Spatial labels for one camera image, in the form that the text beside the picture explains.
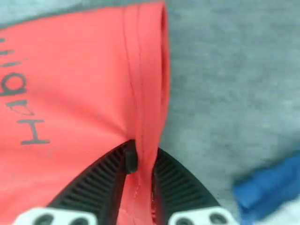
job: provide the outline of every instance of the white plastic part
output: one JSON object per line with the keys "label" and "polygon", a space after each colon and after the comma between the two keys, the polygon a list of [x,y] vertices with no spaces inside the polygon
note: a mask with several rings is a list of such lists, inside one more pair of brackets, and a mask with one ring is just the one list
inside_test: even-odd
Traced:
{"label": "white plastic part", "polygon": [[210,207],[174,213],[168,225],[238,225],[231,213],[222,207]]}
{"label": "white plastic part", "polygon": [[300,196],[283,204],[276,212],[255,225],[300,225]]}
{"label": "white plastic part", "polygon": [[87,225],[97,225],[97,218],[92,213],[54,208],[33,208],[19,215],[13,225],[35,225],[35,222],[44,215],[53,216],[51,225],[70,225],[81,218],[88,221]]}

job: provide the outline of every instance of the blue object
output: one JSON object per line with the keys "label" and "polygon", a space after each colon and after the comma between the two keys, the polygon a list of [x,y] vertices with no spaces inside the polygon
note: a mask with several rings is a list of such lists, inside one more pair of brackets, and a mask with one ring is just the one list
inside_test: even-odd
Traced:
{"label": "blue object", "polygon": [[255,173],[249,180],[234,186],[232,191],[242,225],[252,225],[265,218],[282,203],[300,194],[300,154]]}

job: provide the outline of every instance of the ridged black surface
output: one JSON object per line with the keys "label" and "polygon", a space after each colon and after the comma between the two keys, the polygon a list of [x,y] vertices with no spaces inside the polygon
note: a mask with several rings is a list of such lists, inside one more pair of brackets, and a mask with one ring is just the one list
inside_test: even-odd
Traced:
{"label": "ridged black surface", "polygon": [[125,152],[136,152],[128,141],[111,150],[76,177],[48,207],[91,212],[100,225],[115,225],[127,167]]}
{"label": "ridged black surface", "polygon": [[158,150],[153,185],[158,225],[166,225],[175,212],[219,205],[193,174],[162,149]]}

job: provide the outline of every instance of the stitching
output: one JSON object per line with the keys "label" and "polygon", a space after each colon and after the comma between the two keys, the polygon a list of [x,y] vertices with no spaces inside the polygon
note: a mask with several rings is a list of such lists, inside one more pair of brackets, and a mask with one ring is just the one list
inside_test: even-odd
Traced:
{"label": "stitching", "polygon": [[[130,81],[130,88],[131,88],[131,91],[132,91],[132,95],[133,95],[133,99],[134,99],[134,104],[135,104],[135,111],[136,113],[138,112],[138,109],[137,109],[137,98],[136,98],[136,93],[135,93],[135,89],[134,89],[134,86],[133,86],[133,78],[132,78],[132,73],[131,73],[131,70],[130,70],[130,60],[129,60],[129,54],[128,54],[128,45],[127,45],[127,38],[126,38],[126,30],[125,30],[125,10],[127,8],[124,7],[123,10],[122,10],[122,26],[123,26],[123,38],[124,38],[124,42],[125,42],[125,51],[126,51],[126,58],[127,58],[127,64],[128,64],[128,74],[129,74],[129,81]],[[141,113],[141,125],[142,125],[142,130],[141,130],[141,147],[142,147],[142,159],[141,159],[141,162],[143,161],[144,159],[144,143],[143,143],[143,103],[144,103],[144,96],[143,96],[143,82],[142,82],[142,76],[141,76],[141,44],[140,44],[140,36],[139,36],[139,17],[140,17],[140,5],[138,5],[138,8],[137,8],[137,42],[138,42],[138,49],[139,49],[139,76],[141,78],[141,97],[142,97],[142,113]],[[135,194],[134,194],[134,198],[133,198],[133,202],[135,205],[136,203],[136,197],[137,197],[137,193],[138,193],[138,190],[141,186],[141,176],[139,175],[138,176],[138,185],[137,185],[137,188],[135,190]],[[136,217],[132,217],[132,220],[133,220],[133,224],[135,225],[135,219]]]}
{"label": "stitching", "polygon": [[[140,77],[140,85],[141,85],[141,99],[142,99],[142,102],[141,102],[141,151],[142,151],[142,158],[141,158],[141,164],[143,163],[144,161],[144,139],[143,139],[143,133],[144,133],[144,86],[143,86],[143,75],[142,75],[142,69],[141,69],[141,39],[140,39],[140,32],[139,32],[139,21],[140,21],[140,10],[141,10],[141,5],[139,4],[137,6],[137,22],[136,22],[136,31],[137,31],[137,43],[138,43],[138,53],[139,53],[139,77]],[[134,205],[136,203],[136,197],[137,197],[137,193],[138,193],[138,190],[140,189],[141,187],[141,175],[139,174],[138,175],[138,186],[135,190],[135,195],[134,195]]]}
{"label": "stitching", "polygon": [[126,7],[123,7],[123,10],[122,10],[123,38],[124,38],[125,52],[126,52],[126,58],[127,58],[129,83],[130,83],[130,88],[131,88],[131,91],[132,91],[132,95],[133,95],[133,99],[134,99],[134,104],[135,104],[135,111],[136,111],[136,109],[137,109],[137,106],[136,106],[136,97],[135,97],[135,90],[134,90],[133,84],[132,84],[132,74],[131,74],[131,70],[130,70],[130,60],[129,60],[128,46],[127,46],[127,39],[126,39],[126,32],[125,32],[125,10],[126,9],[127,9]]}
{"label": "stitching", "polygon": [[122,208],[119,209],[119,212],[121,212],[121,213],[125,214],[126,216],[132,218],[132,221],[133,221],[134,225],[136,224],[136,223],[135,223],[135,220],[138,219],[138,218],[134,218],[131,214],[129,214],[125,209],[122,209]]}

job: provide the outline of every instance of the screw hole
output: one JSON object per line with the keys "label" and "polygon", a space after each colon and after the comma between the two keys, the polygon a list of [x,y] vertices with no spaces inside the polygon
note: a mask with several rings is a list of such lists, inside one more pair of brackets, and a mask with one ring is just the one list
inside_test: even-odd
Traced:
{"label": "screw hole", "polygon": [[176,225],[194,225],[194,223],[187,218],[181,218],[177,220]]}
{"label": "screw hole", "polygon": [[219,224],[227,224],[226,218],[223,217],[221,214],[218,214],[218,213],[211,214],[210,221],[213,224],[217,224],[217,225],[219,225]]}
{"label": "screw hole", "polygon": [[70,225],[89,225],[89,222],[84,218],[74,220]]}
{"label": "screw hole", "polygon": [[51,214],[45,214],[37,218],[34,225],[51,225],[52,221],[53,216]]}

